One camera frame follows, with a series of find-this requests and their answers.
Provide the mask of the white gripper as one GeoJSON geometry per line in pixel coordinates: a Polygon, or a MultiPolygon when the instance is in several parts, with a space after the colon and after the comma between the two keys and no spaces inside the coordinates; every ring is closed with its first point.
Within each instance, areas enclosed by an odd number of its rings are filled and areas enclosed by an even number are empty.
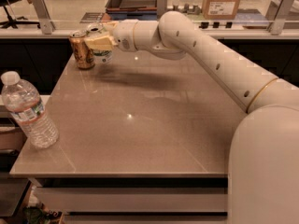
{"type": "Polygon", "coordinates": [[[134,40],[136,24],[137,20],[104,22],[103,26],[107,31],[113,31],[114,38],[111,35],[86,36],[84,41],[90,49],[113,50],[114,47],[118,45],[118,48],[122,51],[135,52],[137,51],[134,40]]]}

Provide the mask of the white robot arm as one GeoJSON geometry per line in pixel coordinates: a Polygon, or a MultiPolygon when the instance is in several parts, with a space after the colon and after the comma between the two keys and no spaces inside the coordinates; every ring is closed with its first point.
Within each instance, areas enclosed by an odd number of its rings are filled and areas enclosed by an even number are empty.
{"type": "Polygon", "coordinates": [[[297,87],[203,33],[170,11],[158,21],[104,23],[89,49],[145,50],[166,59],[192,56],[245,117],[227,159],[229,224],[298,224],[299,94],[297,87]]]}

